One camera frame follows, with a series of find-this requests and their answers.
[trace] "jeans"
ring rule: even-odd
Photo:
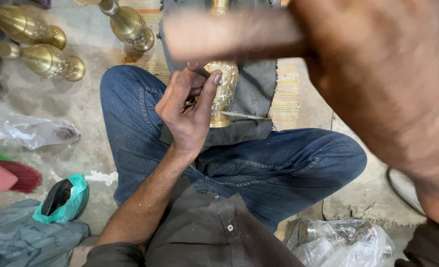
[[[104,121],[119,174],[118,205],[169,148],[158,140],[163,121],[155,112],[165,88],[154,75],[129,65],[110,68],[101,80]],[[344,134],[297,129],[209,148],[196,163],[184,175],[199,193],[230,197],[239,192],[251,214],[275,232],[279,222],[355,179],[365,169],[366,155]]]

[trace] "shirt sleeve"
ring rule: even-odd
[[[428,219],[414,231],[413,239],[404,249],[410,261],[398,259],[395,267],[437,267],[439,266],[439,224]]]
[[[83,267],[145,267],[145,259],[138,246],[119,242],[93,248]]]

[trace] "dark shirt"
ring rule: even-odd
[[[419,226],[404,252],[411,261],[397,260],[396,267],[439,266],[439,224]],[[249,213],[239,194],[226,199],[211,193],[179,197],[145,256],[133,244],[107,244],[88,254],[84,267],[93,266],[304,265]]]

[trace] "wrist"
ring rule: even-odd
[[[169,151],[172,153],[172,155],[181,159],[187,165],[192,164],[193,161],[195,161],[195,159],[199,155],[199,151],[197,151],[196,149],[182,148],[182,147],[178,146],[175,141],[173,143],[171,143]]]
[[[439,190],[439,113],[423,119],[397,138],[401,165],[416,180],[429,181]]]

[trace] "teal plastic bag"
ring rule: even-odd
[[[73,184],[73,187],[71,188],[71,196],[68,201],[66,201],[66,204],[57,208],[49,216],[45,216],[41,214],[43,201],[38,205],[37,209],[35,209],[33,219],[43,223],[69,222],[81,213],[89,197],[87,183],[82,174],[73,174],[68,177],[68,180]]]

